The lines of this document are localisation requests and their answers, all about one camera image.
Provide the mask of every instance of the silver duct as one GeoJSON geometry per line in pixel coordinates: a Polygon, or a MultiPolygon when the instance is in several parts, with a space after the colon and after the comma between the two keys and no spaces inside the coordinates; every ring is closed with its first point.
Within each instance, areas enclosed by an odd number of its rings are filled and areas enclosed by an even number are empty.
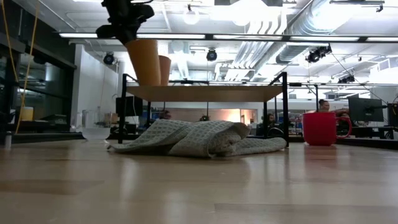
{"type": "MultiPolygon", "coordinates": [[[[353,12],[350,6],[330,4],[330,0],[314,0],[301,16],[285,31],[286,35],[328,35],[343,25],[353,12]]],[[[275,54],[276,63],[290,63],[296,56],[307,50],[309,46],[289,46],[285,43],[274,43],[267,54],[256,66],[256,70],[267,63],[275,54]]]]}

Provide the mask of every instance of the ceiling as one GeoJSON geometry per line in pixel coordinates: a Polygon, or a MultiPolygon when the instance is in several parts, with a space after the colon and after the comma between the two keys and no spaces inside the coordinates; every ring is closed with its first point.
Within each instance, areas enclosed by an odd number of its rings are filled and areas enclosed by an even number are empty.
{"type": "MultiPolygon", "coordinates": [[[[34,12],[36,0],[14,0],[29,12],[34,12]]],[[[60,32],[94,32],[96,28],[107,24],[109,17],[106,9],[98,2],[75,2],[74,0],[40,0],[40,19],[60,32]]],[[[184,21],[184,12],[187,10],[188,1],[154,1],[155,16],[143,23],[139,32],[173,32],[173,33],[247,33],[249,25],[237,26],[233,21],[214,20],[214,0],[189,1],[192,8],[200,13],[199,21],[189,25],[184,21]]],[[[297,5],[286,9],[286,18],[289,22],[309,0],[296,0],[297,5]]],[[[396,35],[398,33],[398,1],[386,0],[384,10],[376,12],[377,6],[359,6],[353,15],[337,27],[331,34],[336,35],[396,35]]],[[[329,19],[340,15],[329,15],[329,19]]],[[[117,40],[91,40],[80,41],[86,45],[86,50],[102,57],[105,52],[113,51],[121,61],[129,61],[124,47],[117,40]]],[[[170,41],[159,42],[159,45],[170,46],[170,41]]],[[[232,41],[187,41],[188,46],[186,63],[191,72],[195,70],[215,71],[218,63],[231,63],[237,56],[242,42],[232,41]],[[204,49],[215,48],[218,53],[216,62],[206,61],[206,50],[191,50],[192,47],[204,49]]],[[[358,77],[367,77],[370,68],[377,66],[378,62],[386,59],[388,55],[398,55],[398,44],[332,44],[335,57],[351,72],[358,77]]],[[[164,52],[172,58],[172,70],[178,71],[177,59],[172,49],[164,52]]],[[[345,69],[332,55],[327,55],[318,63],[309,65],[305,61],[306,54],[298,55],[288,65],[276,65],[268,61],[261,69],[256,70],[255,77],[261,81],[270,80],[279,71],[286,71],[292,80],[305,81],[310,76],[311,80],[324,80],[334,82],[331,78],[347,75],[345,69]]]]}

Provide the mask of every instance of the red container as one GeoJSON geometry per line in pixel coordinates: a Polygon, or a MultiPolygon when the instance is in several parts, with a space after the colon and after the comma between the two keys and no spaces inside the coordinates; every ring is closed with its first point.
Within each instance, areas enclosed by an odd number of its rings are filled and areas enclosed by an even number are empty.
{"type": "Polygon", "coordinates": [[[330,146],[336,139],[347,138],[352,131],[349,118],[336,118],[334,113],[307,113],[303,116],[304,140],[311,146],[330,146]],[[336,122],[345,120],[349,124],[346,136],[337,136],[336,122]]]}

